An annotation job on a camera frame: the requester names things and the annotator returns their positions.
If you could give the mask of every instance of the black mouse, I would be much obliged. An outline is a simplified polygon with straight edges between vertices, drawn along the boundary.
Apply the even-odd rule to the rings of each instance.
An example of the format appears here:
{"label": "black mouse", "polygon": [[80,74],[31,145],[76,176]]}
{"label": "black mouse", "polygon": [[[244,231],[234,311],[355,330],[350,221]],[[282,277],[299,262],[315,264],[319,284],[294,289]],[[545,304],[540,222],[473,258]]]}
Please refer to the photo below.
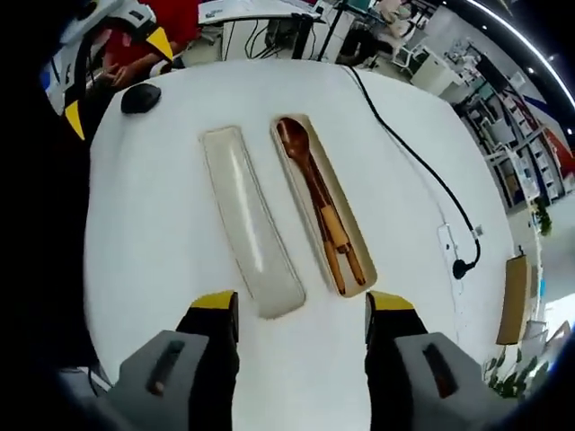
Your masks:
{"label": "black mouse", "polygon": [[126,90],[122,96],[121,109],[125,114],[143,114],[160,100],[162,90],[155,85],[141,83]]}

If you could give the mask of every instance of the black cable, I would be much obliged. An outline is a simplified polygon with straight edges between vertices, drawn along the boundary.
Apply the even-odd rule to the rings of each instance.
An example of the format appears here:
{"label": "black cable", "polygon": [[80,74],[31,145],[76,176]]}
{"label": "black cable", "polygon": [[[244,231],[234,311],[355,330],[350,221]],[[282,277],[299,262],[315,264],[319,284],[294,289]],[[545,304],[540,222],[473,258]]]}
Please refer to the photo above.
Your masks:
{"label": "black cable", "polygon": [[263,58],[263,56],[268,55],[271,51],[273,51],[276,48],[277,48],[276,45],[271,45],[270,47],[266,47],[266,48],[262,49],[260,52],[258,52],[255,56],[253,56],[253,58]]}
{"label": "black cable", "polygon": [[88,49],[88,70],[90,71],[90,78],[92,79],[92,87],[95,79],[93,79],[93,61],[92,61],[92,48]]}
{"label": "black cable", "polygon": [[258,31],[258,32],[256,33],[256,35],[253,37],[253,39],[252,39],[252,45],[250,46],[250,56],[248,56],[248,58],[254,58],[254,56],[253,56],[253,47],[254,47],[254,45],[255,45],[255,41],[256,41],[256,40],[258,39],[258,37],[260,37],[260,35],[261,35],[263,32],[265,32],[267,29],[268,29],[268,26],[266,25],[263,29],[261,29],[260,31]]}
{"label": "black cable", "polygon": [[96,391],[96,387],[93,384],[93,380],[92,380],[92,368],[88,367],[88,383],[90,384],[90,387],[92,388],[92,392],[96,397],[99,397],[100,394]]}
{"label": "black cable", "polygon": [[363,82],[361,81],[361,78],[359,77],[358,73],[351,66],[347,66],[347,68],[351,71],[352,74],[354,74],[354,76],[357,80],[357,84],[358,84],[359,88],[361,89],[361,92],[363,93],[363,96],[366,99],[367,104],[369,105],[369,108],[373,112],[377,121],[379,121],[379,124],[381,124],[381,126],[385,130],[387,130],[403,146],[403,148],[405,148],[409,152],[409,154],[411,154],[411,156],[415,160],[417,160],[425,169],[428,170],[428,172],[431,174],[431,176],[433,176],[433,178],[441,185],[441,187],[443,187],[443,190],[446,191],[446,193],[449,195],[451,200],[453,200],[457,209],[461,213],[461,217],[464,219],[465,224],[466,224],[467,228],[469,229],[469,232],[472,234],[472,237],[475,239],[475,252],[476,252],[475,259],[473,260],[472,263],[466,263],[461,259],[456,260],[456,262],[454,263],[454,266],[453,266],[454,277],[457,279],[463,278],[463,276],[465,275],[465,273],[469,269],[475,268],[475,265],[477,265],[477,262],[479,262],[479,258],[482,255],[482,248],[481,248],[481,245],[479,243],[479,239],[475,238],[475,235],[473,234],[473,226],[469,220],[469,217],[467,216],[467,213],[465,212],[464,208],[459,203],[459,200],[457,200],[456,195],[453,194],[451,189],[446,185],[446,183],[441,179],[441,177],[433,170],[433,168],[431,168],[431,166],[429,166],[417,153],[415,153],[415,151],[413,151],[411,149],[411,147],[405,143],[405,141],[395,132],[395,130],[393,130],[384,121],[384,119],[381,118],[381,116],[379,115],[379,112],[377,112],[376,106],[371,101],[371,98],[369,97],[369,94],[367,93],[367,89],[366,89],[365,85],[363,84]]}
{"label": "black cable", "polygon": [[52,72],[54,72],[54,76],[56,77],[56,81],[58,84],[60,84],[60,74],[58,73],[58,71],[56,69],[56,62],[54,61],[53,57],[50,59],[50,64],[52,65]]}
{"label": "black cable", "polygon": [[314,41],[312,42],[312,53],[310,54],[308,60],[311,60],[314,57],[314,49],[315,49],[315,41],[316,41],[316,36],[315,36],[315,30],[314,30],[314,26],[312,25],[312,36],[314,36]]}
{"label": "black cable", "polygon": [[245,53],[246,58],[250,58],[250,54],[248,53],[248,43],[250,43],[250,40],[252,39],[253,35],[258,30],[259,25],[260,20],[256,20],[255,25],[253,26],[253,30],[250,33],[250,36],[248,36],[248,39],[245,41],[245,44],[243,45],[243,52]]}
{"label": "black cable", "polygon": [[263,56],[262,58],[270,58],[271,56],[278,54],[282,49],[283,49],[282,47],[279,47],[275,51],[270,52],[268,55]]}
{"label": "black cable", "polygon": [[230,50],[230,43],[232,41],[232,36],[234,36],[235,21],[232,22],[232,30],[230,30],[230,39],[227,40],[226,55],[224,56],[224,61],[227,60],[227,52]]}

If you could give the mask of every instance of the beige case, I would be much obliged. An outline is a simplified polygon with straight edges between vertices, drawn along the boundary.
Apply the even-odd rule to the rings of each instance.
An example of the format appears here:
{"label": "beige case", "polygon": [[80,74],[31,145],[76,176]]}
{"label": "beige case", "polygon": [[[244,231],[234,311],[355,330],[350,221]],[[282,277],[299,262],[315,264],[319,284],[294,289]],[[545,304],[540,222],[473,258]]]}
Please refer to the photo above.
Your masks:
{"label": "beige case", "polygon": [[332,287],[333,291],[338,293],[338,289],[333,280],[332,272],[330,270],[327,258],[325,257],[325,252],[323,248],[323,240],[317,223],[317,218],[315,217],[314,204],[310,196],[309,189],[305,183],[304,176],[297,167],[297,165],[289,159],[284,146],[279,137],[276,126],[280,119],[289,117],[299,121],[299,123],[304,126],[305,130],[309,135],[309,145],[312,156],[315,159],[315,163],[322,174],[323,181],[327,189],[332,195],[333,203],[335,204],[335,209],[337,210],[341,223],[349,237],[349,241],[352,244],[355,252],[358,256],[359,264],[363,269],[363,273],[366,278],[366,283],[361,286],[359,285],[351,270],[349,269],[349,263],[346,259],[345,254],[338,254],[338,262],[340,264],[341,274],[345,281],[346,292],[344,297],[352,297],[358,295],[362,292],[368,290],[377,280],[376,268],[373,264],[372,259],[369,257],[369,252],[367,250],[366,243],[361,235],[361,231],[358,228],[358,223],[356,222],[353,212],[349,207],[348,200],[341,189],[340,183],[333,171],[330,161],[327,158],[325,151],[323,150],[322,143],[318,135],[315,133],[314,127],[312,126],[309,118],[303,114],[288,114],[282,115],[274,119],[271,123],[271,135],[276,144],[276,149],[278,150],[279,158],[282,161],[284,167],[284,172],[286,174],[287,180],[289,182],[290,188],[294,195],[294,200],[296,201],[300,216],[307,231],[307,235],[310,243],[312,243],[318,264],[321,267],[324,278],[329,286]]}
{"label": "beige case", "polygon": [[238,127],[201,138],[219,213],[259,315],[275,319],[301,307],[305,291],[261,194]]}

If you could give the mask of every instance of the desk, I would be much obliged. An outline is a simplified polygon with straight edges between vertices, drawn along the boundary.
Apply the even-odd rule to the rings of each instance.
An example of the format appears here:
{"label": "desk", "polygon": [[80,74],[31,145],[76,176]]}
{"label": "desk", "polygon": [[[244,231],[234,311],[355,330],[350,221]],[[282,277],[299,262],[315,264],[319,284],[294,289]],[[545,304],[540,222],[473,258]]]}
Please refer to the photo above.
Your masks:
{"label": "desk", "polygon": [[[234,289],[241,358],[234,429],[369,429],[365,296],[344,300],[323,281],[270,136],[273,118],[297,112],[310,117],[325,144],[376,266],[374,289],[403,295],[430,331],[459,334],[463,349],[486,358],[499,328],[505,262],[513,256],[495,184],[448,104],[359,72],[381,115],[485,232],[482,258],[462,280],[456,308],[438,227],[444,218],[451,224],[464,259],[474,255],[473,240],[445,192],[381,129],[349,71],[271,59],[174,71],[150,80],[163,93],[145,116],[120,114],[118,93],[91,148],[85,310],[113,382],[121,362],[158,331],[174,329],[193,300]],[[227,125],[242,129],[261,193],[307,293],[303,307],[275,321],[253,310],[199,143],[203,132]]]}
{"label": "desk", "polygon": [[[253,24],[252,23],[237,23],[242,21],[257,21],[271,20],[271,19],[301,19],[301,17],[309,17],[313,21],[321,21],[320,14],[316,12],[306,11],[292,4],[284,3],[279,0],[215,0],[213,2],[202,3],[199,5],[199,25],[207,26],[218,23],[231,23],[224,27],[223,43],[222,43],[222,56],[223,59],[228,59],[230,52],[233,56],[230,58],[246,58],[243,53],[243,44],[250,37]],[[299,28],[297,39],[294,47],[293,58],[302,58],[304,54],[305,45],[308,42],[309,31],[312,22],[308,25],[302,25]],[[230,47],[232,43],[231,38],[236,34],[234,40],[235,44]],[[259,52],[263,46],[255,47],[254,52]]]}
{"label": "desk", "polygon": [[289,18],[294,13],[306,14],[314,19],[319,13],[308,12],[279,0],[215,0],[198,7],[200,26],[241,20]]}

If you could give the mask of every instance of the green plant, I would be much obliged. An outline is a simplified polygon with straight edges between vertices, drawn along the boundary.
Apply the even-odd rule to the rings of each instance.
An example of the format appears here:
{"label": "green plant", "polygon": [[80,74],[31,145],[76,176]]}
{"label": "green plant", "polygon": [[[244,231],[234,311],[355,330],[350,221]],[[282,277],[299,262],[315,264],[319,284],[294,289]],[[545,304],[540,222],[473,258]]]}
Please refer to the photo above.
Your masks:
{"label": "green plant", "polygon": [[[505,355],[506,355],[506,349],[504,348],[498,359],[493,358],[487,364],[487,366],[485,367],[485,371],[483,372],[483,379],[487,380],[487,385],[490,388],[492,388],[495,392],[497,392],[502,398],[517,398],[522,400],[525,397],[525,392],[527,390],[526,379],[529,376],[529,374],[537,367],[537,357],[536,356],[533,357],[533,359],[531,359],[531,361],[529,362],[529,365],[527,365],[527,367],[521,370],[520,373],[516,371],[513,372],[512,374],[509,374],[509,371],[511,371],[511,369],[514,366],[517,366],[517,364],[519,364],[523,359],[523,354],[521,353],[521,350],[518,349],[515,364],[511,366],[511,368],[509,368],[508,372],[505,375],[500,377],[500,369],[503,363],[505,362]],[[540,374],[540,371],[543,370],[541,372],[541,375],[542,378],[544,378],[544,375],[547,372],[548,367],[549,364],[544,363],[542,367],[537,371],[537,373]]]}
{"label": "green plant", "polygon": [[541,227],[541,235],[547,236],[551,233],[553,225],[551,217],[547,213],[547,208],[545,207],[545,203],[541,198],[535,199],[535,204],[536,204],[535,215],[537,216],[539,226]]}

